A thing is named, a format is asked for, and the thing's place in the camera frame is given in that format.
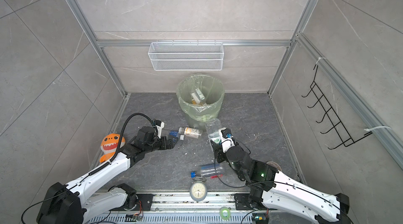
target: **clock face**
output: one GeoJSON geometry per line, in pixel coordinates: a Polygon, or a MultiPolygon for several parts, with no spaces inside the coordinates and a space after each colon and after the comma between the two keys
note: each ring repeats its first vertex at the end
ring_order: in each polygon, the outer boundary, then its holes
{"type": "Polygon", "coordinates": [[[194,201],[202,201],[207,196],[207,188],[203,182],[195,182],[190,187],[190,196],[194,201]]]}

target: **blue label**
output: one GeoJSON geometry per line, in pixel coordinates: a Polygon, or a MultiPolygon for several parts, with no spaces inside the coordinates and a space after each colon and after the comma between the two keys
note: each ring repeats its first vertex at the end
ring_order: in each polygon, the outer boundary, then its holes
{"type": "Polygon", "coordinates": [[[179,132],[178,131],[170,131],[169,132],[170,136],[175,136],[175,137],[179,137],[179,132]]]}

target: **white wire mesh basket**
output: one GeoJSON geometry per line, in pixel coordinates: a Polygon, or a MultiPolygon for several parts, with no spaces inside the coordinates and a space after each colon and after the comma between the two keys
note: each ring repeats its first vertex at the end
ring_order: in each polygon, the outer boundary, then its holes
{"type": "Polygon", "coordinates": [[[148,56],[156,71],[222,70],[220,42],[154,42],[148,56]]]}

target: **plush toy mouth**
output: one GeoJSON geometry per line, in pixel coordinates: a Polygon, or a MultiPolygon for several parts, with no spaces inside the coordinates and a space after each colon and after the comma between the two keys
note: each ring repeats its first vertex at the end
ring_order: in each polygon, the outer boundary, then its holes
{"type": "Polygon", "coordinates": [[[117,146],[118,146],[118,143],[115,142],[115,143],[109,143],[109,144],[103,145],[102,147],[104,150],[110,151],[112,149],[115,149],[117,146]]]}

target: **green tape roll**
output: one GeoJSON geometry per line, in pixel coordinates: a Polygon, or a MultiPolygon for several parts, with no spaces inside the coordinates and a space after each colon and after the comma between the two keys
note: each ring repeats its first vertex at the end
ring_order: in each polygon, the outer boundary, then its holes
{"type": "Polygon", "coordinates": [[[223,220],[229,220],[229,218],[231,218],[231,211],[228,207],[222,207],[220,209],[220,217],[223,220]]]}

